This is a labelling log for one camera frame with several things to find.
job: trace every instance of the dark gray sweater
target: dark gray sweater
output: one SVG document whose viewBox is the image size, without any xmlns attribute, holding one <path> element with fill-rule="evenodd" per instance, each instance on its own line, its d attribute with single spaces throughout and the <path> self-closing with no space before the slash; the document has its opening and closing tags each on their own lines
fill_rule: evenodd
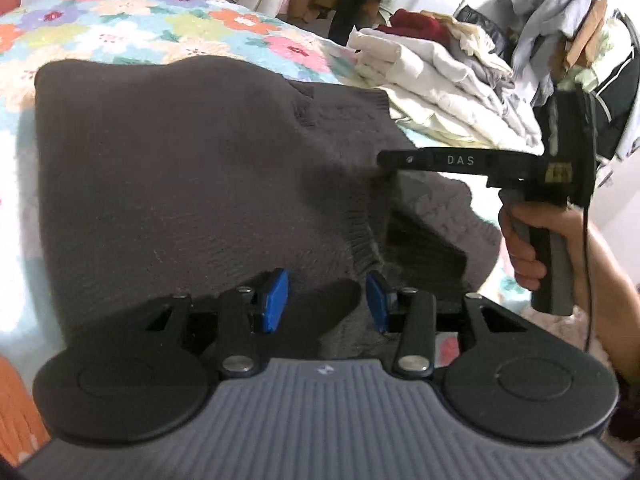
<svg viewBox="0 0 640 480">
<path fill-rule="evenodd" d="M 354 308 L 366 320 L 368 270 L 455 296 L 496 261 L 499 234 L 466 186 L 425 174 L 416 189 L 412 176 L 401 186 L 421 195 L 417 210 L 376 167 L 379 150 L 412 146 L 381 91 L 224 57 L 64 60 L 36 76 L 36 130 L 44 258 L 67 336 L 149 298 L 217 294 L 286 267 L 271 352 L 313 357 Z M 324 354 L 362 349 L 366 321 L 341 327 Z"/>
</svg>

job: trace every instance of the floral bedspread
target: floral bedspread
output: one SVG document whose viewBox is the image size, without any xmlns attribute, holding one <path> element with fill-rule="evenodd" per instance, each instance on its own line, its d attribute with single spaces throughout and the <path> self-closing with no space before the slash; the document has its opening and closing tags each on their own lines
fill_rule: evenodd
<svg viewBox="0 0 640 480">
<path fill-rule="evenodd" d="M 42 0 L 0 18 L 0 354 L 28 384 L 62 348 L 38 238 L 36 72 L 69 58 L 162 64 L 203 54 L 297 80 L 364 84 L 352 51 L 222 0 Z M 495 207 L 478 213 L 497 217 Z M 496 299 L 520 300 L 501 264 L 494 280 Z"/>
</svg>

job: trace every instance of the folded clothes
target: folded clothes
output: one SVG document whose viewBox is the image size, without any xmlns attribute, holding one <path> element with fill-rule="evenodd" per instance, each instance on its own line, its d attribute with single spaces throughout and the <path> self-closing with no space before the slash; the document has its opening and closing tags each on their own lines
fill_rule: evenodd
<svg viewBox="0 0 640 480">
<path fill-rule="evenodd" d="M 357 55 L 356 70 L 366 66 L 368 71 L 378 75 L 380 81 L 418 94 L 471 126 L 491 145 L 505 150 L 543 153 L 541 144 L 528 146 L 526 140 L 519 137 L 500 115 L 463 91 L 436 66 L 421 59 L 404 44 L 353 30 L 348 46 L 361 51 Z"/>
<path fill-rule="evenodd" d="M 361 66 L 361 75 L 370 81 L 375 73 L 367 73 Z M 492 144 L 471 126 L 422 99 L 419 95 L 388 82 L 380 82 L 392 104 L 391 118 L 404 126 L 454 148 L 492 148 Z"/>
<path fill-rule="evenodd" d="M 507 62 L 493 53 L 495 49 L 494 40 L 479 25 L 459 22 L 453 16 L 438 12 L 423 10 L 421 14 L 435 18 L 445 25 L 452 36 L 460 42 L 460 48 L 470 56 L 476 56 L 484 66 L 499 70 L 507 77 L 513 75 L 513 69 Z"/>
<path fill-rule="evenodd" d="M 480 63 L 476 56 L 470 56 L 460 48 L 460 42 L 456 38 L 451 38 L 449 42 L 449 53 L 451 57 L 460 63 L 465 64 L 474 71 L 479 81 L 495 88 L 500 84 L 513 85 L 513 76 L 509 76 L 503 70 L 496 70 Z"/>
<path fill-rule="evenodd" d="M 498 95 L 486 84 L 486 82 L 479 80 L 471 67 L 467 66 L 465 63 L 455 60 L 443 46 L 435 43 L 434 41 L 393 36 L 391 34 L 380 32 L 380 30 L 372 30 L 370 28 L 363 28 L 357 33 L 352 33 L 354 37 L 357 34 L 382 38 L 386 41 L 406 47 L 412 53 L 417 55 L 423 62 L 433 66 L 440 75 L 444 76 L 449 82 L 452 82 L 457 88 L 463 90 L 469 96 L 475 97 L 488 111 L 491 111 L 498 117 L 502 118 L 514 133 L 525 140 L 527 146 L 532 148 L 534 151 L 541 149 L 542 132 L 540 131 L 538 122 L 533 115 L 533 110 L 528 103 L 516 95 L 515 90 L 513 90 L 513 82 L 502 80 L 504 82 L 504 86 L 510 88 L 503 88 L 501 85 L 500 94 Z M 411 67 L 409 70 L 418 71 L 422 70 L 422 67 L 420 65 L 416 65 Z M 395 83 L 399 84 L 401 87 L 408 88 L 407 84 L 402 84 L 398 80 L 396 80 Z M 416 91 L 415 88 L 408 89 L 411 92 L 421 95 L 420 91 Z M 471 106 L 475 107 L 476 103 L 472 102 Z M 482 130 L 482 127 L 479 128 L 470 121 L 465 121 L 465 119 L 463 119 L 464 115 L 461 115 L 459 111 L 455 112 L 452 109 L 447 111 L 455 117 L 460 118 L 463 122 L 467 122 L 476 130 Z"/>
<path fill-rule="evenodd" d="M 286 267 L 289 300 L 265 357 L 318 357 L 336 326 L 354 356 L 363 339 L 384 342 L 370 317 L 342 320 L 366 313 L 364 275 L 385 270 L 388 254 L 400 277 L 446 298 L 476 290 L 495 265 L 499 232 L 473 214 L 463 184 L 434 173 L 421 188 L 432 207 L 412 214 L 409 232 L 446 262 L 388 240 L 412 204 L 376 155 L 413 144 L 382 91 L 216 56 L 54 62 L 35 86 L 40 233 L 67 337 L 149 298 L 215 295 Z"/>
<path fill-rule="evenodd" d="M 391 23 L 390 27 L 379 25 L 378 30 L 387 34 L 395 34 L 396 36 L 437 41 L 445 47 L 449 46 L 449 29 L 435 18 L 423 16 L 419 12 L 398 9 L 389 18 L 389 22 Z"/>
<path fill-rule="evenodd" d="M 483 106 L 500 113 L 502 105 L 492 89 L 482 83 L 472 69 L 455 60 L 442 44 L 430 40 L 387 34 L 381 31 L 380 28 L 361 28 L 358 32 L 367 36 L 393 41 L 407 47 L 414 54 L 417 54 L 421 60 L 433 65 L 440 74 L 458 88 L 477 98 Z"/>
</svg>

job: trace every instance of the orange flower pattern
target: orange flower pattern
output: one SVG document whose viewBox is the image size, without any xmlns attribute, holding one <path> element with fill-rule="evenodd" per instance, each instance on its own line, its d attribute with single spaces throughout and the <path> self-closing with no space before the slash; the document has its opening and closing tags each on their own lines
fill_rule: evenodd
<svg viewBox="0 0 640 480">
<path fill-rule="evenodd" d="M 226 28 L 248 30 L 262 36 L 269 34 L 272 30 L 280 30 L 277 25 L 261 20 L 257 14 L 240 14 L 232 9 L 213 10 L 209 13 L 209 16 L 214 20 L 223 22 Z"/>
<path fill-rule="evenodd" d="M 0 52 L 6 52 L 13 45 L 14 41 L 23 35 L 21 30 L 13 23 L 3 23 L 0 25 Z"/>
</svg>

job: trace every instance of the pile of clothes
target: pile of clothes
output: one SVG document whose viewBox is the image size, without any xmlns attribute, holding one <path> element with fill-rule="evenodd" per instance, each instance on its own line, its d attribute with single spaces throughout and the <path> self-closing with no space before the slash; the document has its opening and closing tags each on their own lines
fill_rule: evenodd
<svg viewBox="0 0 640 480">
<path fill-rule="evenodd" d="M 516 17 L 508 32 L 470 7 L 456 17 L 399 9 L 389 25 L 354 29 L 356 68 L 413 130 L 449 146 L 536 154 L 544 146 L 533 108 L 580 84 L 600 104 L 598 130 L 615 130 L 615 149 L 640 78 L 632 25 L 609 17 L 607 0 L 502 2 Z"/>
<path fill-rule="evenodd" d="M 394 118 L 449 146 L 544 152 L 533 109 L 484 28 L 404 9 L 390 23 L 353 30 L 347 45 L 359 51 L 360 75 L 389 95 Z"/>
</svg>

